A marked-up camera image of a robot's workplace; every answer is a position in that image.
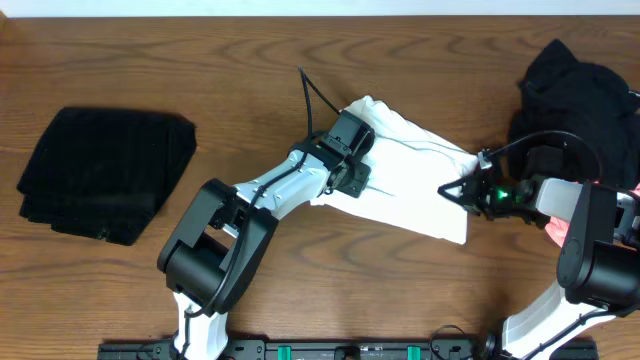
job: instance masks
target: white towel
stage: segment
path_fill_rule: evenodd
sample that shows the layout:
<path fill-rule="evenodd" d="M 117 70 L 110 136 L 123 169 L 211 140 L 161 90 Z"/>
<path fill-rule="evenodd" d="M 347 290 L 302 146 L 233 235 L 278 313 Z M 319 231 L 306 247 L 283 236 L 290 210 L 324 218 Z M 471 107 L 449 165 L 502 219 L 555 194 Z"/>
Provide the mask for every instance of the white towel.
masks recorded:
<path fill-rule="evenodd" d="M 405 120 L 370 96 L 345 110 L 376 132 L 373 147 L 362 159 L 371 167 L 369 182 L 357 199 L 334 191 L 312 200 L 311 205 L 330 205 L 355 216 L 464 244 L 467 213 L 437 191 L 440 185 L 472 172 L 476 156 Z"/>

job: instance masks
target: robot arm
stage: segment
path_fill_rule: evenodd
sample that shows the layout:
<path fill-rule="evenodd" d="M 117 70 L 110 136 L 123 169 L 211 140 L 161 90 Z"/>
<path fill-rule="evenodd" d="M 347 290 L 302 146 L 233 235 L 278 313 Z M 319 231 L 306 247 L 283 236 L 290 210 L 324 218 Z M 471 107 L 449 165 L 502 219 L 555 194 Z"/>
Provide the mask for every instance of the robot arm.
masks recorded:
<path fill-rule="evenodd" d="M 640 201 L 633 194 L 541 176 L 515 187 L 487 182 L 483 189 L 485 193 L 474 196 L 480 197 L 476 204 L 485 214 L 507 216 L 515 208 L 517 216 L 537 213 L 570 222 L 557 281 L 528 308 L 509 317 L 501 335 L 490 337 L 490 358 L 549 359 L 582 331 L 639 307 Z M 500 193 L 507 195 L 501 198 Z"/>
<path fill-rule="evenodd" d="M 323 192 L 358 197 L 371 172 L 361 159 L 373 138 L 369 125 L 342 111 L 319 141 L 294 145 L 287 160 L 257 179 L 233 187 L 213 179 L 200 189 L 158 257 L 180 311 L 176 357 L 213 360 L 220 355 L 228 341 L 226 313 L 253 279 L 279 220 Z M 228 251 L 205 233 L 207 226 L 236 239 L 244 236 L 244 242 L 234 241 Z M 236 246 L 237 258 L 227 274 Z M 198 312 L 202 316 L 187 316 Z"/>

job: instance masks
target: black cable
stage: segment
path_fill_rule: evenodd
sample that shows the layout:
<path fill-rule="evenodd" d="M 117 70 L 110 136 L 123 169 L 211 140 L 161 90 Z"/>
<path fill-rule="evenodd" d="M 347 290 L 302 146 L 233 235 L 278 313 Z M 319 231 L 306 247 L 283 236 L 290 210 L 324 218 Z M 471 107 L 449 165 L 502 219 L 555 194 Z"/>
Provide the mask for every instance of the black cable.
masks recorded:
<path fill-rule="evenodd" d="M 300 71 L 300 73 L 303 76 L 302 81 L 303 82 L 307 82 L 309 84 L 309 86 L 311 86 L 311 88 L 313 89 L 313 91 L 315 91 L 316 94 L 318 94 L 318 96 L 320 97 L 320 99 L 322 99 L 322 101 L 324 101 L 325 104 L 327 104 L 327 106 L 329 106 L 331 108 L 331 110 L 333 110 L 336 114 L 340 114 L 340 110 L 338 110 L 335 106 L 333 106 L 332 103 L 329 102 L 329 100 L 327 100 L 326 97 L 324 97 L 324 95 L 322 95 L 322 93 L 320 92 L 320 90 L 318 90 L 318 88 L 313 85 L 313 83 L 311 82 L 311 79 L 309 79 L 307 77 L 307 75 L 304 73 L 304 70 L 302 69 L 302 66 L 298 66 L 298 71 Z"/>
<path fill-rule="evenodd" d="M 182 351 L 180 352 L 180 360 L 185 360 L 187 356 L 187 349 L 189 349 L 189 325 L 191 318 L 189 316 L 189 312 L 187 310 L 184 311 L 184 344 L 182 344 Z"/>
<path fill-rule="evenodd" d="M 304 98 L 305 98 L 305 105 L 307 107 L 307 138 L 306 141 L 311 141 L 314 137 L 318 137 L 321 136 L 323 133 L 322 132 L 313 132 L 313 119 L 312 119 L 312 110 L 311 110 L 311 98 L 309 97 L 309 89 L 307 88 L 307 83 L 311 86 L 311 88 L 318 94 L 318 96 L 320 96 L 320 98 L 322 98 L 322 100 L 324 100 L 324 102 L 331 107 L 335 112 L 337 112 L 338 114 L 340 113 L 321 93 L 320 91 L 315 87 L 315 85 L 313 85 L 313 83 L 311 83 L 311 80 L 309 80 L 309 78 L 307 77 L 307 75 L 305 75 L 304 73 L 304 69 L 302 68 L 302 66 L 298 66 L 298 71 L 300 72 L 300 78 L 302 79 L 302 89 L 304 90 Z M 247 208 L 247 212 L 245 213 L 244 216 L 244 222 L 242 223 L 242 227 L 240 228 L 240 232 L 238 233 L 238 239 L 236 240 L 236 244 L 233 248 L 233 252 L 231 253 L 231 258 L 229 259 L 229 266 L 227 267 L 227 271 L 225 272 L 224 276 L 222 277 L 222 280 L 220 281 L 220 284 L 218 284 L 218 287 L 216 288 L 215 293 L 213 294 L 213 296 L 211 297 L 211 299 L 209 300 L 209 302 L 203 306 L 202 308 L 200 308 L 200 310 L 196 311 L 196 312 L 188 312 L 185 311 L 184 313 L 184 317 L 185 317 L 185 328 L 188 327 L 189 325 L 189 319 L 192 318 L 196 318 L 202 314 L 204 314 L 208 309 L 210 309 L 216 302 L 216 300 L 218 299 L 218 297 L 220 296 L 220 294 L 222 293 L 222 290 L 224 290 L 225 285 L 227 284 L 227 282 L 229 281 L 229 278 L 231 277 L 231 274 L 233 273 L 233 270 L 235 268 L 235 265 L 238 261 L 238 258 L 240 256 L 240 249 L 242 248 L 242 244 L 245 241 L 245 238 L 247 237 L 247 233 L 248 233 L 248 225 L 249 225 L 249 219 L 251 217 L 251 214 L 254 211 L 254 207 L 256 202 L 258 201 L 258 199 L 260 199 L 260 197 L 264 194 L 264 192 L 273 184 L 277 183 L 278 181 L 282 180 L 283 178 L 289 176 L 291 173 L 298 171 L 302 168 L 302 166 L 304 165 L 304 161 L 307 159 L 307 149 L 305 148 L 303 154 L 302 154 L 302 158 L 300 158 L 300 161 L 298 161 L 298 163 L 296 163 L 296 165 L 294 165 L 292 168 L 290 168 L 287 171 L 284 171 L 283 173 L 281 173 L 280 175 L 274 177 L 273 179 L 267 181 L 264 185 L 261 185 L 258 187 L 255 195 L 253 195 L 253 198 L 251 199 L 251 202 L 249 203 L 249 207 Z M 182 349 L 182 356 L 184 357 L 184 354 L 186 354 L 186 349 L 189 346 L 189 332 L 188 330 L 185 330 L 185 343 Z"/>
<path fill-rule="evenodd" d="M 513 142 L 511 142 L 511 143 L 509 143 L 509 144 L 507 144 L 507 145 L 505 145 L 503 147 L 501 147 L 500 149 L 489 153 L 489 158 L 491 159 L 491 158 L 495 158 L 495 157 L 501 156 L 502 153 L 507 151 L 507 149 L 509 149 L 509 148 L 511 148 L 511 147 L 523 142 L 523 141 L 526 141 L 526 140 L 529 140 L 529 139 L 532 139 L 532 138 L 535 138 L 535 137 L 538 137 L 538 136 L 549 135 L 549 134 L 566 135 L 566 136 L 572 137 L 572 138 L 580 141 L 582 144 L 584 144 L 587 147 L 587 149 L 589 149 L 589 152 L 596 158 L 596 162 L 598 163 L 598 179 L 602 180 L 602 173 L 604 171 L 604 166 L 602 164 L 602 159 L 600 158 L 600 154 L 598 154 L 598 151 L 593 146 L 591 146 L 591 144 L 586 142 L 580 136 L 578 136 L 578 135 L 576 135 L 574 133 L 568 132 L 568 131 L 563 131 L 563 130 L 541 130 L 541 131 L 536 131 L 534 133 L 525 135 L 525 136 L 523 136 L 523 137 L 521 137 L 521 138 L 519 138 L 519 139 L 517 139 L 517 140 L 515 140 L 515 141 L 513 141 Z"/>
<path fill-rule="evenodd" d="M 141 344 L 138 351 L 136 351 L 136 360 L 153 359 L 153 344 Z"/>
<path fill-rule="evenodd" d="M 539 353 L 544 351 L 549 346 L 551 346 L 551 345 L 555 344 L 556 342 L 560 341 L 563 337 L 567 336 L 573 330 L 579 328 L 580 326 L 584 326 L 587 323 L 587 320 L 590 320 L 590 319 L 593 319 L 593 318 L 597 318 L 597 317 L 602 317 L 602 316 L 615 316 L 615 317 L 625 316 L 625 315 L 628 315 L 628 314 L 630 314 L 630 313 L 632 313 L 632 312 L 634 312 L 634 311 L 636 311 L 638 309 L 640 309 L 640 303 L 633 304 L 631 306 L 628 306 L 628 307 L 626 307 L 624 309 L 620 309 L 618 311 L 601 311 L 601 312 L 587 314 L 585 316 L 580 315 L 578 320 L 573 322 L 573 324 L 571 324 L 568 327 L 566 327 L 564 330 L 559 332 L 556 336 L 552 337 L 551 339 L 547 340 L 545 343 L 540 344 L 540 346 L 538 346 L 537 349 L 535 349 L 530 354 L 525 356 L 522 360 L 531 360 L 531 359 L 533 359 L 534 356 L 538 355 Z"/>
<path fill-rule="evenodd" d="M 440 333 L 440 331 L 444 330 L 444 329 L 456 329 L 458 331 L 460 331 L 462 333 L 462 335 L 467 335 L 462 329 L 460 329 L 457 325 L 442 325 L 438 328 L 438 330 L 434 331 L 433 334 L 431 335 L 431 338 L 429 339 L 429 351 L 431 351 L 431 354 L 433 354 L 435 357 L 437 357 L 439 360 L 448 360 L 443 358 L 442 356 L 440 356 L 440 354 L 438 354 L 439 350 L 435 350 L 433 348 L 433 340 L 435 340 L 436 336 L 438 336 L 438 334 Z M 473 358 L 472 356 L 466 357 L 463 360 L 466 359 L 471 359 Z"/>

